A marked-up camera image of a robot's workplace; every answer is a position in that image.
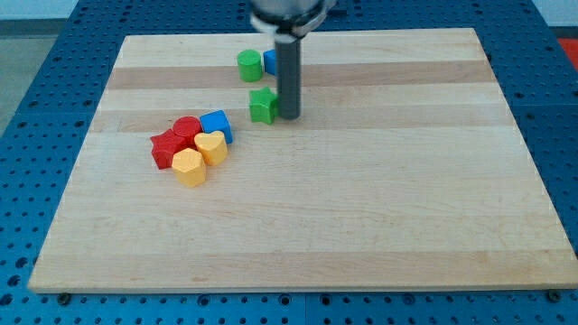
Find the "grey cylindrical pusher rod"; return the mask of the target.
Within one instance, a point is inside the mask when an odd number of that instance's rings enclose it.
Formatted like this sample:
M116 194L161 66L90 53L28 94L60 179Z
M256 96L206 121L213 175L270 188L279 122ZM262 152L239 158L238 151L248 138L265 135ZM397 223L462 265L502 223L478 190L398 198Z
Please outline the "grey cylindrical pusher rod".
M301 115L301 41L287 33L275 35L275 72L279 116L295 120Z

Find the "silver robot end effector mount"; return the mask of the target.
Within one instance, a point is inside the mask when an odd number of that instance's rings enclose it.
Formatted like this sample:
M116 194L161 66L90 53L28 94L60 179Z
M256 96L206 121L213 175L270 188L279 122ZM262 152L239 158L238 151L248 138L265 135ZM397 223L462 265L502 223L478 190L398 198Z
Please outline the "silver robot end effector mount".
M304 37L319 27L336 0L250 0L250 22L259 32Z

